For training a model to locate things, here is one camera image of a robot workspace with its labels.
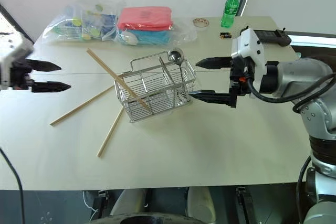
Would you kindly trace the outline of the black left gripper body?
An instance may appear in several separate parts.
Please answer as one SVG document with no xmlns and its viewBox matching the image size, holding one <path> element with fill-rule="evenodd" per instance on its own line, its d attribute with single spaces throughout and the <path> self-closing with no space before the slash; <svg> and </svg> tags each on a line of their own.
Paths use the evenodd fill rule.
<svg viewBox="0 0 336 224">
<path fill-rule="evenodd" d="M 34 70 L 36 61 L 31 59 L 21 59 L 12 62 L 10 67 L 9 87 L 14 90 L 28 90 L 34 92 L 35 82 L 30 78 L 30 73 Z"/>
</svg>

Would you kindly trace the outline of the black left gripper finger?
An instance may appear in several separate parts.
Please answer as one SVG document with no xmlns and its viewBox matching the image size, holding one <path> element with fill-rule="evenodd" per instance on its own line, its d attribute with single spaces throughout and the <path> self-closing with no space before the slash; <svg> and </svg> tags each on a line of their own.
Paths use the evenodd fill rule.
<svg viewBox="0 0 336 224">
<path fill-rule="evenodd" d="M 57 71 L 61 70 L 61 67 L 48 61 L 40 61 L 40 60 L 32 60 L 32 59 L 27 59 L 27 64 L 36 71 L 40 72 L 52 72 L 52 71 Z"/>
<path fill-rule="evenodd" d="M 47 82 L 35 82 L 31 83 L 31 91 L 33 93 L 53 93 L 53 92 L 62 92 L 71 88 L 71 85 L 56 82 L 56 81 L 47 81 Z"/>
</svg>

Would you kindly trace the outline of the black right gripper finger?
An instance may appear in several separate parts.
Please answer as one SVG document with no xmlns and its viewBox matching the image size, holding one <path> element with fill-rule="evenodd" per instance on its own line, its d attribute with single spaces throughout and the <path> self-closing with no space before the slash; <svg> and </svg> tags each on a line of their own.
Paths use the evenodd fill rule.
<svg viewBox="0 0 336 224">
<path fill-rule="evenodd" d="M 224 104 L 231 108 L 236 108 L 237 92 L 217 93 L 214 90 L 196 90 L 188 93 L 191 97 L 206 103 Z"/>
<path fill-rule="evenodd" d="M 232 66 L 231 57 L 209 57 L 200 60 L 195 64 L 197 67 L 208 70 L 220 70 L 223 68 L 230 69 Z"/>
</svg>

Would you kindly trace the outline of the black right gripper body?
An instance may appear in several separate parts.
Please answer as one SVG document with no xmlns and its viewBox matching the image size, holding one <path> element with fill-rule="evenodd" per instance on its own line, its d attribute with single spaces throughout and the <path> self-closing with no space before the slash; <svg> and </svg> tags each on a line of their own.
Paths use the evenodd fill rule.
<svg viewBox="0 0 336 224">
<path fill-rule="evenodd" d="M 241 56 L 231 59 L 229 92 L 236 96 L 251 94 L 247 79 L 254 80 L 254 62 L 251 57 Z"/>
</svg>

